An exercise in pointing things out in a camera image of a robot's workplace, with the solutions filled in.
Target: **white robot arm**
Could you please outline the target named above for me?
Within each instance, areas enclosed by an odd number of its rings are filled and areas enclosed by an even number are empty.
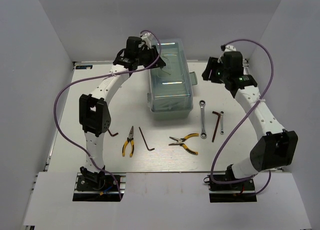
[[[132,71],[138,66],[149,66],[158,57],[155,46],[151,45],[153,35],[145,33],[141,37],[129,37],[126,48],[119,51],[113,62],[111,77],[105,78],[89,95],[82,94],[79,99],[79,121],[84,130],[86,150],[90,157],[86,157],[84,167],[80,168],[82,175],[100,188],[102,179],[97,167],[104,169],[103,144],[104,136],[111,124],[108,105],[121,85],[129,79]],[[165,62],[159,58],[152,68],[164,67]]]
[[[121,85],[129,79],[129,70],[124,68],[122,65],[112,65],[110,73],[115,72],[127,72],[127,74],[122,74],[118,76],[112,76],[110,78],[104,79],[101,84],[91,92],[91,97],[95,99],[103,99],[108,106],[112,97],[115,95],[117,90],[121,87]],[[106,122],[107,128],[109,128],[111,121]],[[104,168],[104,160],[103,160],[103,146],[104,146],[104,137],[105,132],[101,133],[99,136],[96,136],[92,132],[85,132],[85,140],[86,140],[86,149],[90,153],[91,158],[96,162],[99,168]],[[89,157],[86,156],[85,166],[88,171],[95,172],[97,169],[92,165]]]
[[[291,164],[298,136],[294,131],[286,131],[264,100],[260,99],[258,85],[251,75],[244,75],[242,54],[234,46],[224,46],[219,58],[210,57],[202,78],[213,83],[224,83],[246,113],[260,101],[249,115],[258,143],[246,159],[227,167],[225,181]]]

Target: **yellow-handled pliers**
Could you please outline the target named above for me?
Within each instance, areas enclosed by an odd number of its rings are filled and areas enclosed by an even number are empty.
[[[126,139],[123,147],[122,147],[122,156],[125,156],[125,151],[126,151],[126,147],[129,144],[129,142],[131,143],[131,152],[130,152],[130,157],[132,157],[132,155],[134,154],[135,151],[135,143],[134,143],[134,126],[131,127],[131,130],[129,132],[129,136]]]
[[[184,138],[175,138],[175,137],[169,137],[170,139],[172,140],[175,140],[176,142],[175,143],[171,143],[169,144],[169,146],[175,146],[175,145],[179,145],[179,146],[182,146],[188,153],[192,154],[192,155],[198,155],[198,152],[197,151],[192,151],[190,150],[185,144],[184,142],[186,140],[188,140],[190,137],[194,137],[194,136],[199,136],[199,133],[192,133],[192,134],[189,134],[187,136],[185,136]]]

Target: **clear plastic box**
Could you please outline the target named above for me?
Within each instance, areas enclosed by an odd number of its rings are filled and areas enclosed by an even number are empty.
[[[149,70],[148,105],[156,118],[185,118],[193,109],[193,92],[182,41],[160,42],[166,66]]]

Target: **combination wrench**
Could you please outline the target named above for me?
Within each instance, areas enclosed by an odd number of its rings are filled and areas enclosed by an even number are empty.
[[[224,132],[224,112],[221,111],[220,112],[220,126],[221,126],[221,130],[220,130],[220,134],[223,135]]]
[[[202,139],[207,138],[206,127],[205,127],[205,106],[206,102],[204,100],[199,101],[200,109],[201,109],[201,134],[200,137]]]

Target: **white wall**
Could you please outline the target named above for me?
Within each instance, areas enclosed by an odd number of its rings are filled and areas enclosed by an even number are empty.
[[[260,40],[281,0],[39,0],[73,61],[113,60],[127,37],[182,38],[187,59],[219,55],[226,41]],[[254,46],[245,45],[250,56]]]
[[[282,0],[261,39],[270,50],[275,66],[267,103],[286,129],[298,134],[290,169],[313,229],[320,229],[319,2]],[[262,90],[270,76],[268,59],[257,49],[250,62]]]
[[[72,63],[38,0],[0,0],[0,229],[20,229]]]

